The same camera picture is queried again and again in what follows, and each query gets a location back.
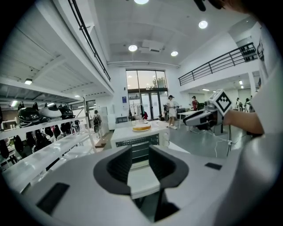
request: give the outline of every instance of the ceiling light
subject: ceiling light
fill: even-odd
[[[174,51],[174,52],[171,53],[171,56],[175,57],[175,56],[177,56],[178,54],[179,54],[179,53],[178,53],[177,51]]]
[[[11,104],[11,107],[14,107],[18,102],[17,101],[13,101],[13,103]]]
[[[205,20],[199,22],[199,28],[201,28],[201,29],[205,29],[207,27],[207,25],[208,25],[208,23]]]
[[[32,79],[26,79],[25,84],[27,84],[27,85],[32,84]]]
[[[149,2],[149,0],[134,0],[134,1],[135,3],[140,4],[140,5],[143,5]]]
[[[138,47],[136,46],[136,45],[130,45],[129,46],[129,50],[131,51],[131,52],[134,52],[134,51],[136,51],[138,49]]]

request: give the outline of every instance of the black rubber grip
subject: black rubber grip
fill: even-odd
[[[212,162],[205,164],[205,166],[212,168],[212,169],[215,169],[215,170],[221,170],[221,168],[222,168],[222,165],[218,165],[218,164],[215,164],[215,163],[212,163]]]
[[[63,183],[55,184],[37,203],[37,207],[51,215],[69,187]]]
[[[159,180],[161,189],[177,187],[189,173],[189,167],[184,161],[153,145],[149,147],[149,165]]]
[[[100,160],[93,169],[97,183],[106,191],[117,195],[131,195],[127,185],[128,175],[132,166],[132,149],[124,149]]]

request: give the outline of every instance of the doorway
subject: doorway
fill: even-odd
[[[160,96],[158,92],[141,93],[141,103],[148,115],[148,120],[158,119],[161,113]]]

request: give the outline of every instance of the glass door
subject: glass door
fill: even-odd
[[[159,105],[160,101],[158,100],[158,93],[150,93],[151,96],[151,109],[152,109],[152,119],[158,119],[160,114]]]
[[[141,101],[143,104],[144,111],[147,113],[147,120],[152,120],[152,108],[151,99],[149,98],[150,93],[141,94]]]

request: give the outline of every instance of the sign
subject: sign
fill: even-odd
[[[122,97],[123,104],[127,103],[127,97]]]

